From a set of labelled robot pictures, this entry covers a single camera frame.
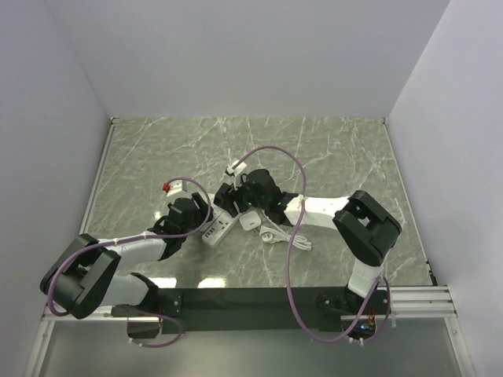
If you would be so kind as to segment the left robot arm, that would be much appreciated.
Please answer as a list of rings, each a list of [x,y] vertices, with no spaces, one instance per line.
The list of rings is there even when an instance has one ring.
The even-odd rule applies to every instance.
[[[120,276],[118,271],[171,257],[211,218],[209,197],[194,192],[169,203],[167,214],[136,236],[77,236],[42,278],[51,313],[83,319],[100,306],[129,306],[141,316],[159,314],[164,306],[159,288],[140,273]]]

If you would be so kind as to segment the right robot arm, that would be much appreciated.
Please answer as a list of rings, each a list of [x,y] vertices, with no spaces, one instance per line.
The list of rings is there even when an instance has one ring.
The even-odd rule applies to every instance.
[[[344,296],[353,313],[363,313],[372,305],[370,288],[402,232],[398,221],[365,191],[340,198],[306,197],[281,190],[266,169],[242,174],[231,185],[223,183],[214,204],[233,217],[254,208],[276,225],[337,230],[355,257]]]

